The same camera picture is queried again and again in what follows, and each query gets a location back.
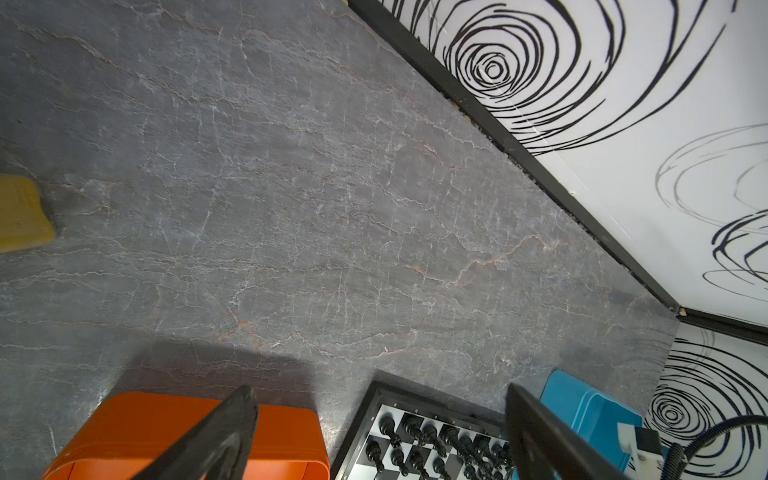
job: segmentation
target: black cable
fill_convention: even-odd
[[[661,470],[660,480],[678,480],[685,471],[686,462],[690,462],[699,450],[709,445],[714,439],[733,429],[748,425],[768,425],[768,416],[743,415],[718,423],[711,429],[700,433],[687,447],[679,443],[670,445],[667,459],[664,460],[664,468]]]

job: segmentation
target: chessboard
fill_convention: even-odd
[[[334,462],[335,480],[505,480],[501,425],[390,386],[372,386]]]

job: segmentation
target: yellow sponge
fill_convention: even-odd
[[[0,174],[0,253],[50,243],[56,237],[32,180]]]

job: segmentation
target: orange bin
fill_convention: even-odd
[[[194,427],[219,400],[122,393],[102,403],[43,474],[43,480],[129,479]],[[317,414],[261,405],[244,478],[328,480]]]

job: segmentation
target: blue bin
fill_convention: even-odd
[[[621,472],[626,469],[631,455],[621,451],[616,424],[643,426],[639,413],[562,370],[549,376],[541,403]]]

